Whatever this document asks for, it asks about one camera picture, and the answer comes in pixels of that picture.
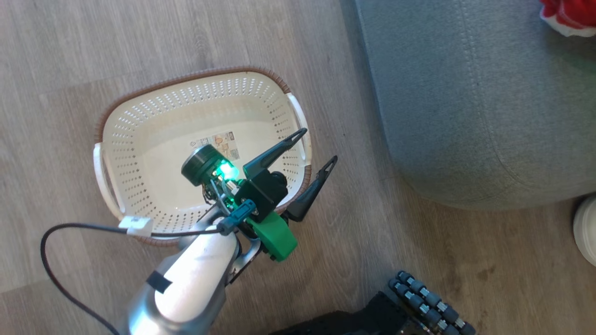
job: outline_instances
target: sticker label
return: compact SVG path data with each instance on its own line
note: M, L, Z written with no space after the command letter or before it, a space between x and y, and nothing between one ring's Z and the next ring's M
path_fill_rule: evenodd
M223 132L210 137L200 138L196 141L191 141L190 146L193 149L202 147L206 144L211 144L230 162L240 159L238 147L236 146L236 139L233 132Z

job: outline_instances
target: green 3d-printed part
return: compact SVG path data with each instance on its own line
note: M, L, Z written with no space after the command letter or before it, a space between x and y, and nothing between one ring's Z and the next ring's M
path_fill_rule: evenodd
M275 212L270 213L259 224L250 218L246 222L253 227L269 254L278 262L286 259L298 245L288 224Z

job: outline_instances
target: white laundry basket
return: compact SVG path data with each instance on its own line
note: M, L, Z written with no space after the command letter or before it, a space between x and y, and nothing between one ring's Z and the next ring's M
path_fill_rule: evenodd
M95 176L118 220L147 216L154 220L154 232L188 231L210 207L201 188L181 174L194 149L211 143L241 171L300 128L307 124L298 101L271 71L240 67L197 73L127 95L106 111L96 134ZM270 170L288 180L281 210L310 183L309 134Z

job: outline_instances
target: gray ottoman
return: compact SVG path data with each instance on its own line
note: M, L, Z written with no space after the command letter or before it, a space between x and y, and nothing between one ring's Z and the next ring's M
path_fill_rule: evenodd
M596 191L596 39L538 0L356 0L387 145L422 196L510 209Z

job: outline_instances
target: red cloth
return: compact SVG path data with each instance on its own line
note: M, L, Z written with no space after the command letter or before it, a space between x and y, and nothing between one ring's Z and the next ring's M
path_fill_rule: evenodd
M565 36L596 34L596 0L540 0L541 17Z

